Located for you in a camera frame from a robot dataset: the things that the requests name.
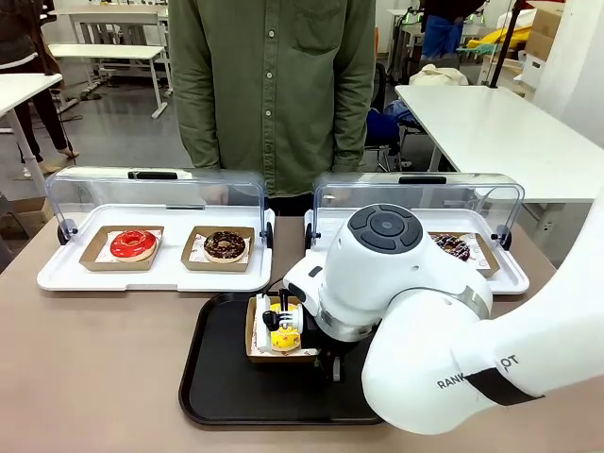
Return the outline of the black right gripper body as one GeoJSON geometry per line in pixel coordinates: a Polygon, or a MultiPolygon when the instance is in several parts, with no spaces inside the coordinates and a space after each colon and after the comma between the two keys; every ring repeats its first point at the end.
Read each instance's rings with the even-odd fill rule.
{"type": "Polygon", "coordinates": [[[327,335],[316,323],[314,317],[303,309],[304,326],[301,333],[301,347],[316,349],[321,360],[343,357],[357,347],[359,342],[342,342],[327,335]]]}

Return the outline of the person's right hand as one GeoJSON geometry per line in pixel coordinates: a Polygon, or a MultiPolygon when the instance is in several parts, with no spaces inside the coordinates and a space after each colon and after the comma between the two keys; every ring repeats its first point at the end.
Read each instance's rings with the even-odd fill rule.
{"type": "Polygon", "coordinates": [[[227,206],[229,188],[225,184],[208,184],[203,189],[203,198],[210,206],[227,206]]]}

